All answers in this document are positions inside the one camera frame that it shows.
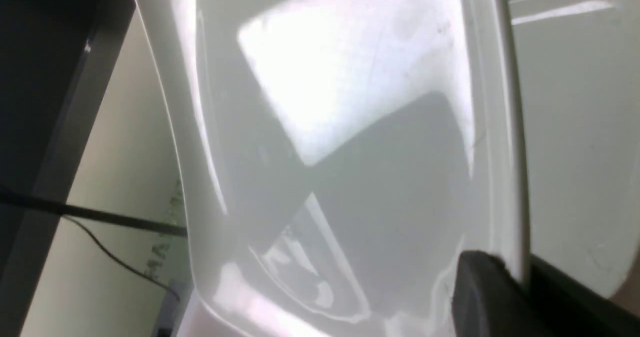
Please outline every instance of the wall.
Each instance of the wall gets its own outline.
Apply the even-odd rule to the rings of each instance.
[[[161,221],[178,178],[162,91],[136,12],[68,203]],[[157,235],[85,223],[115,255],[146,269]],[[185,241],[174,239],[172,248],[182,251],[182,268],[162,273],[165,283],[167,275],[188,278]],[[82,230],[62,220],[21,336],[150,336],[164,295],[112,262]]]

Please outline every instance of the black object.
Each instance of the black object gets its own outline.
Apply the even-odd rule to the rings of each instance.
[[[160,328],[160,330],[158,330],[157,337],[171,337],[173,332],[174,331],[170,328]]]
[[[0,0],[0,181],[66,201],[134,0]],[[0,335],[18,337],[59,218],[0,205]]]
[[[463,252],[452,316],[457,337],[640,336],[640,319],[535,256],[526,296],[498,258]]]
[[[58,216],[69,215],[102,223],[110,223],[112,225],[137,228],[138,230],[158,232],[171,236],[187,237],[187,228],[178,225],[144,220],[117,213],[98,211],[96,209],[77,207],[76,205],[53,202],[51,200],[45,200],[35,196],[21,195],[19,193],[14,193],[6,187],[0,187],[0,204],[47,212],[45,214],[46,216],[52,216],[55,218],[58,218]]]

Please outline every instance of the black cable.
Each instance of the black cable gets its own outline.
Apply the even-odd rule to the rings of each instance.
[[[47,201],[47,200],[41,200],[40,198],[35,198],[35,197],[30,197],[30,196],[22,196],[19,195],[13,191],[11,191],[11,189],[9,189],[6,186],[3,186],[0,184],[0,190],[4,191],[4,193],[0,193],[0,203],[4,203],[7,205],[13,205],[13,206],[18,206],[18,207],[23,207],[23,208],[29,208],[32,210],[38,210],[41,212],[48,212],[48,213],[53,213],[55,214],[58,211],[66,211],[66,210],[74,210],[76,212],[80,212],[78,213],[78,217],[84,217],[82,210],[86,210],[86,211],[90,211],[90,212],[94,212],[94,213],[98,213],[98,214],[103,214],[109,216],[116,216],[119,217],[120,220],[122,221],[126,221],[126,222],[130,222],[128,220],[131,219],[135,219],[132,217],[128,217],[128,216],[120,216],[119,214],[112,214],[112,213],[107,213],[107,212],[102,212],[102,211],[96,211],[93,209],[88,209],[88,208],[82,208],[82,207],[75,207],[73,205],[66,205],[66,204],[60,204],[57,202],[51,202],[51,201]],[[36,201],[36,202],[40,202],[39,204],[32,204],[30,202],[32,201]],[[162,289],[166,290],[167,292],[169,292],[170,294],[172,294],[176,300],[178,300],[178,302],[180,302],[180,294],[178,294],[178,292],[176,292],[176,290],[174,290],[173,288],[167,286],[166,284],[162,284],[160,282],[158,282],[157,280],[154,280],[153,278],[145,275],[144,273],[142,273],[141,271],[138,271],[137,269],[133,268],[132,266],[129,266],[128,264],[126,264],[125,262],[123,262],[120,258],[116,257],[113,253],[111,253],[107,247],[105,247],[105,245],[103,245],[100,240],[98,240],[98,237],[96,237],[96,235],[94,235],[93,232],[91,232],[91,230],[89,230],[89,228],[87,228],[85,225],[83,225],[82,223],[80,223],[79,221],[75,220],[74,218],[71,218],[70,216],[67,216],[69,214],[73,214],[73,213],[66,213],[66,212],[58,212],[58,215],[60,215],[61,218],[73,223],[74,225],[80,227],[84,232],[87,233],[87,235],[89,235],[89,237],[91,237],[91,239],[95,242],[96,245],[98,245],[98,247],[100,248],[100,250],[102,250],[102,252],[104,252],[110,259],[112,259],[116,264],[119,264],[120,266],[122,266],[124,269],[126,269],[127,271],[129,271],[130,273],[135,274],[136,276],[140,277],[140,278],[144,278],[145,280],[147,280],[148,282],[153,283],[154,285],[161,287]],[[156,228],[152,229],[152,228],[142,228],[140,227],[141,225],[139,223],[134,223],[134,225],[131,225],[131,223],[126,223],[126,224],[121,224],[121,223],[117,223],[115,221],[112,220],[108,220],[109,218],[105,219],[105,218],[92,218],[91,216],[87,217],[89,219],[93,219],[96,221],[100,221],[100,222],[106,222],[106,223],[112,223],[114,225],[121,225],[121,226],[128,226],[128,227],[133,227],[133,228],[139,228],[142,230],[152,230],[154,232],[159,232]],[[145,220],[137,220],[137,221],[144,221],[147,223],[150,223],[151,221],[145,221]],[[174,225],[164,225],[163,223],[157,223],[157,222],[152,222],[151,225],[147,225],[147,226],[151,226],[151,227],[158,227],[158,225],[162,225],[164,227],[169,227],[169,232],[167,233],[167,228],[163,228],[162,231],[160,231],[161,233],[165,233],[167,235],[176,235],[176,230],[171,229],[171,228],[176,228],[177,226]],[[178,236],[186,236],[186,230],[184,231],[183,234],[178,234]]]
[[[89,237],[91,237],[91,239],[95,242],[96,245],[98,245],[98,247],[102,250],[102,252],[104,252],[108,257],[110,257],[110,259],[112,259],[116,264],[119,264],[120,266],[122,266],[124,269],[126,269],[127,271],[129,271],[130,273],[135,274],[136,276],[140,277],[140,278],[144,278],[145,280],[153,283],[154,285],[161,287],[162,289],[166,290],[167,292],[169,292],[170,294],[172,294],[176,300],[178,300],[178,302],[180,302],[180,294],[178,294],[178,292],[176,292],[176,290],[174,290],[173,288],[167,286],[166,284],[162,284],[160,282],[158,282],[157,280],[154,280],[153,278],[149,277],[148,275],[145,275],[144,273],[142,273],[141,271],[138,271],[137,269],[133,268],[132,266],[129,266],[128,264],[126,264],[125,262],[123,262],[120,258],[116,257],[113,253],[111,253],[107,247],[105,247],[99,240],[98,237],[96,237],[96,235],[94,235],[93,232],[91,232],[91,230],[89,230],[89,228],[87,228],[85,225],[83,225],[82,223],[80,223],[79,221],[71,218],[70,216],[60,216],[61,218],[74,223],[76,226],[82,228],[82,230],[84,232],[87,233],[87,235],[89,235]]]
[[[0,192],[0,203],[16,207],[28,208],[30,210],[46,212],[48,216],[57,217],[67,215],[81,217],[83,219],[110,223],[112,225],[158,232],[162,233],[163,235],[187,237],[187,228],[181,227],[179,225],[160,223],[157,221],[124,216],[117,213],[78,207],[77,205],[53,202],[52,200],[46,200],[43,198],[38,198],[36,196],[21,195],[19,193],[11,191],[11,189],[4,186],[2,187],[2,190],[3,192]]]

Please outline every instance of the dark furniture edge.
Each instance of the dark furniture edge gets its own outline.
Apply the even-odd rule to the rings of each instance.
[[[66,202],[134,10],[134,0],[100,1],[48,142],[34,196]],[[21,334],[58,221],[41,212],[24,212],[0,279],[3,336]]]

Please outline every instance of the glossy white plastic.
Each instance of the glossy white plastic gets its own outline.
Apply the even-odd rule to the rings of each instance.
[[[137,0],[197,292],[252,336],[452,335],[459,253],[526,284],[505,0]]]

